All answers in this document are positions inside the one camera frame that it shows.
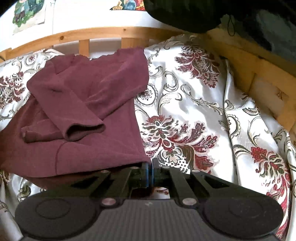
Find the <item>maroon long-sleeve shirt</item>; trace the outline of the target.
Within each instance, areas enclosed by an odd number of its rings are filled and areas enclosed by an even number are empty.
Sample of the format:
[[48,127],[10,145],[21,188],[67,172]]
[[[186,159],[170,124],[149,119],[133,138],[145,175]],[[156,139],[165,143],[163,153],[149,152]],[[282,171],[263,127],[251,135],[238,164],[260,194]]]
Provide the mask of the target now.
[[28,101],[1,131],[1,169],[47,189],[149,162],[134,109],[148,81],[142,48],[52,58],[27,82]]

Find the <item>floral white red bedspread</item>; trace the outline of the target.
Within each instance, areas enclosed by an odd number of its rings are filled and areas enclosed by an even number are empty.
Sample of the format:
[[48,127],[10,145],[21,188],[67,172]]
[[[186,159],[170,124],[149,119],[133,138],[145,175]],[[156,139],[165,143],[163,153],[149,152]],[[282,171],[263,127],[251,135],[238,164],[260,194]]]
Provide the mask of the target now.
[[[143,49],[147,89],[134,98],[135,117],[150,163],[189,174],[203,171],[276,200],[281,240],[295,240],[295,148],[290,136],[247,94],[236,89],[230,62],[194,35]],[[1,131],[30,97],[27,82],[63,54],[32,52],[1,64]],[[15,209],[48,190],[1,169],[1,240],[19,240]]]

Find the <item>cartoon poster colourful right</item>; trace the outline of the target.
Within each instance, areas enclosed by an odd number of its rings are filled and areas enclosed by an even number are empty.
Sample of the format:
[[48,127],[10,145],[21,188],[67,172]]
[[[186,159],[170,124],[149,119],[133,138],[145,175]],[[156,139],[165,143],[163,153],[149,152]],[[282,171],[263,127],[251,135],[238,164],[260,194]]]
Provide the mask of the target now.
[[145,11],[143,0],[119,0],[111,10]]

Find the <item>cartoon poster green left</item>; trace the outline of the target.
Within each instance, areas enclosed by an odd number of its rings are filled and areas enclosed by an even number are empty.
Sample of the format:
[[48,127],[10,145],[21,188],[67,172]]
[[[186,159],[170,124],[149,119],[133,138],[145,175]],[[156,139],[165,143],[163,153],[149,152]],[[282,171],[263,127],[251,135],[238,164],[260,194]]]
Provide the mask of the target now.
[[49,7],[50,1],[46,0],[17,1],[13,17],[13,25],[15,26],[13,34],[35,25],[44,24]]

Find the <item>wooden bed frame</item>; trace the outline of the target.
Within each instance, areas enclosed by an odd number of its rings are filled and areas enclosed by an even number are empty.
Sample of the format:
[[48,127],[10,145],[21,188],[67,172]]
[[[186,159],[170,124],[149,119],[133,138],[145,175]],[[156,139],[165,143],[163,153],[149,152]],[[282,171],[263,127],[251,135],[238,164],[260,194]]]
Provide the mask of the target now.
[[[149,27],[101,27],[71,30],[28,42],[15,49],[1,51],[1,59],[21,56],[29,52],[50,48],[54,45],[79,42],[79,53],[89,56],[91,39],[120,38],[121,47],[147,47],[150,40],[164,41],[182,31]],[[277,106],[276,120],[289,132],[295,132],[295,64],[277,56],[260,45],[240,36],[229,36],[217,28],[199,38],[218,54],[226,57],[233,66],[236,84],[245,93],[255,91],[255,82],[262,80],[277,88],[281,102],[269,100],[266,106]]]

